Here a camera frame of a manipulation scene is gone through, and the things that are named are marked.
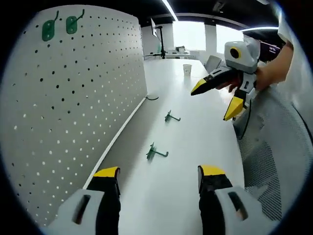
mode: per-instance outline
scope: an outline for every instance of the human hand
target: human hand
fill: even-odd
[[[220,90],[224,87],[228,87],[229,85],[229,88],[228,88],[228,92],[231,93],[233,91],[233,89],[235,89],[236,87],[238,87],[241,83],[241,80],[240,80],[240,76],[238,74],[237,77],[234,77],[233,79],[229,80],[228,82],[225,82],[221,85],[219,85],[218,87],[216,87],[217,90]]]
[[[261,91],[271,85],[273,82],[264,67],[258,67],[256,72],[256,90]],[[220,90],[224,87],[229,86],[228,92],[231,93],[241,83],[240,76],[234,77],[228,82],[219,85],[216,89]]]

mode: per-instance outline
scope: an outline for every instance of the white wall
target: white wall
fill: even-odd
[[[173,38],[173,26],[172,24],[162,24],[163,29],[163,41],[164,49],[174,48],[174,38]],[[142,45],[144,55],[149,55],[150,52],[156,53],[160,41],[158,38],[152,35],[152,30],[150,26],[142,27]],[[206,51],[200,51],[199,60],[204,64],[210,55],[215,55],[224,59],[223,54],[216,52],[216,27],[212,25],[205,25],[205,37],[206,37]]]
[[[163,42],[164,49],[174,47],[174,38],[173,38],[173,26],[172,24],[160,24],[158,26],[163,26],[162,34],[163,34]],[[157,29],[158,37],[161,39],[160,30]],[[152,35],[151,26],[142,27],[142,47],[144,55],[149,55],[152,53],[157,53],[158,45],[161,45],[161,42],[158,38]]]

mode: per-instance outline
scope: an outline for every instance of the white table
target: white table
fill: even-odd
[[[183,64],[192,64],[184,78]],[[197,81],[207,75],[197,60],[145,62],[146,100],[125,127],[100,168],[121,167],[121,235],[202,235],[197,166],[222,168],[233,185],[244,187],[241,156],[227,109],[217,90],[190,96]],[[180,122],[164,122],[172,110]],[[169,151],[167,158],[146,159],[150,144]]]

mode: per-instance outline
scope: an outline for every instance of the white pegboard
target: white pegboard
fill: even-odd
[[[78,20],[75,34],[66,18]],[[55,35],[42,41],[42,25]],[[146,95],[138,19],[103,7],[39,12],[8,59],[0,93],[0,143],[9,179],[39,225],[81,188]]]

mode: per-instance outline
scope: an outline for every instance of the green hook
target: green hook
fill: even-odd
[[[85,9],[83,9],[83,13],[80,17],[76,18],[76,16],[69,16],[67,18],[67,33],[73,34],[77,32],[77,21],[82,18],[85,14]]]
[[[148,160],[150,160],[152,157],[153,157],[153,155],[155,154],[155,153],[157,153],[157,154],[159,154],[159,155],[161,155],[161,156],[164,156],[164,157],[167,157],[168,156],[168,152],[166,152],[165,154],[163,154],[163,153],[160,153],[160,152],[157,152],[156,151],[156,148],[154,147],[154,142],[150,145],[150,150],[149,150],[149,152],[146,154],[147,155],[147,159]]]
[[[57,15],[54,20],[49,20],[44,23],[43,32],[42,32],[43,41],[47,42],[54,37],[54,25],[58,17],[59,17],[59,11],[57,11]]]
[[[57,15],[55,16],[54,21],[56,21],[58,19],[58,17],[59,17],[59,11],[57,11]]]
[[[171,111],[172,110],[170,110],[169,112],[168,112],[168,114],[166,115],[166,117],[165,117],[165,122],[167,122],[170,118],[173,118],[173,119],[175,119],[175,120],[177,120],[177,121],[180,121],[180,119],[181,118],[176,118],[176,117],[173,117],[172,115],[171,115]]]

